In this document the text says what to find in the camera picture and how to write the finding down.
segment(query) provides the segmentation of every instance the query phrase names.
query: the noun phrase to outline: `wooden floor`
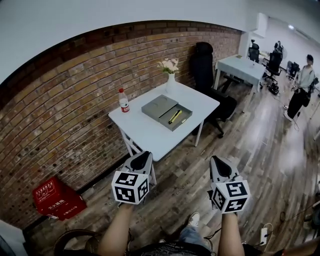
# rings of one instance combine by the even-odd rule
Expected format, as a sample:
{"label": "wooden floor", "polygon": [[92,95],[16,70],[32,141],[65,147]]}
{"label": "wooden floor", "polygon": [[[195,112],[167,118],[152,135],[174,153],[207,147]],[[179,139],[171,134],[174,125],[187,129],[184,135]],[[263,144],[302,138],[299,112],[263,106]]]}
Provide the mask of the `wooden floor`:
{"label": "wooden floor", "polygon": [[[278,77],[279,96],[266,87],[254,94],[246,113],[242,113],[250,87],[232,85],[227,93],[238,101],[234,115],[222,123],[225,135],[217,138],[217,130],[205,124],[198,147],[195,137],[188,136],[179,146],[154,166],[158,185],[138,205],[131,222],[133,250],[165,238],[178,230],[188,216],[200,212],[200,233],[212,234],[221,226],[221,214],[211,210],[209,160],[218,155],[235,163],[252,194],[245,210],[239,214],[242,239],[251,245],[260,242],[260,229],[266,223],[274,226],[267,250],[278,250],[310,239],[312,230],[304,229],[304,216],[281,224],[286,218],[303,211],[315,201],[319,180],[319,141],[313,136],[320,127],[319,113],[310,121],[318,102],[312,95],[308,108],[303,108],[296,124],[283,115],[283,104],[292,96],[289,81]],[[46,220],[28,233],[32,247],[39,255],[52,255],[57,238],[67,230],[89,229],[103,232],[117,211],[111,190],[112,176],[97,183],[83,194],[88,208],[68,221]],[[213,239],[217,252],[220,233]],[[85,238],[74,239],[69,248],[81,248]]]}

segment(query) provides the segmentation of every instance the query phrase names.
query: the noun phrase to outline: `red crate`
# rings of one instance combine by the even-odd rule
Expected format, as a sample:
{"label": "red crate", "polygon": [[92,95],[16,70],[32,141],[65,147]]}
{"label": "red crate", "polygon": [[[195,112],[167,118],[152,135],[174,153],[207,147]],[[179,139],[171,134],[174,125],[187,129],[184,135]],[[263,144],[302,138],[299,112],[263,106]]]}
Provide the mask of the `red crate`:
{"label": "red crate", "polygon": [[73,217],[87,207],[81,196],[57,177],[44,182],[34,189],[32,194],[40,214],[56,217],[62,221],[66,217],[68,219]]}

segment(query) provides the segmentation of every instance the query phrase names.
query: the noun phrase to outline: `white vase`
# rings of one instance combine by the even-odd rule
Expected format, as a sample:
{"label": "white vase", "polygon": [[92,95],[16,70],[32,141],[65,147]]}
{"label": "white vase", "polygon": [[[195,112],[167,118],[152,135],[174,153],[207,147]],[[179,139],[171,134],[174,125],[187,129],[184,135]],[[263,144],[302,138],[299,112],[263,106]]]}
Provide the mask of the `white vase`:
{"label": "white vase", "polygon": [[175,74],[168,73],[168,81],[166,82],[165,91],[169,94],[172,93],[176,87]]}

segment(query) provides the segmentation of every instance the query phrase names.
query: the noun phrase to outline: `brick wall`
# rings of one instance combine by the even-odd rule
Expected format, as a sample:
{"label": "brick wall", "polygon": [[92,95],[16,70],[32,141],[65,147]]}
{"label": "brick wall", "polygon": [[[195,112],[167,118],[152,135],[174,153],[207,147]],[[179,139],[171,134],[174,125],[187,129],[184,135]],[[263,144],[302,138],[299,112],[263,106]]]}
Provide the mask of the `brick wall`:
{"label": "brick wall", "polygon": [[209,42],[217,61],[238,52],[240,36],[198,22],[125,24],[71,38],[20,67],[0,86],[0,219],[25,228],[40,217],[31,194],[40,183],[58,175],[78,190],[128,153],[108,117],[119,88],[132,99],[165,83],[164,58],[178,58],[176,80],[192,86],[195,43]]}

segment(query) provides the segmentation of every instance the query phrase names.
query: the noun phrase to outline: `flower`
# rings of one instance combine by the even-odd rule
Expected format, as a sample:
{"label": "flower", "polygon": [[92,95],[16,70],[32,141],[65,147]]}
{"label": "flower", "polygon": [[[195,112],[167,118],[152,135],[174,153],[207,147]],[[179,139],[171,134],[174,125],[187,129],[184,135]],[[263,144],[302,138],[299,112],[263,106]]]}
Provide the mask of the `flower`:
{"label": "flower", "polygon": [[157,67],[162,69],[162,72],[174,74],[179,70],[177,67],[178,60],[176,58],[165,58],[163,61],[159,61]]}

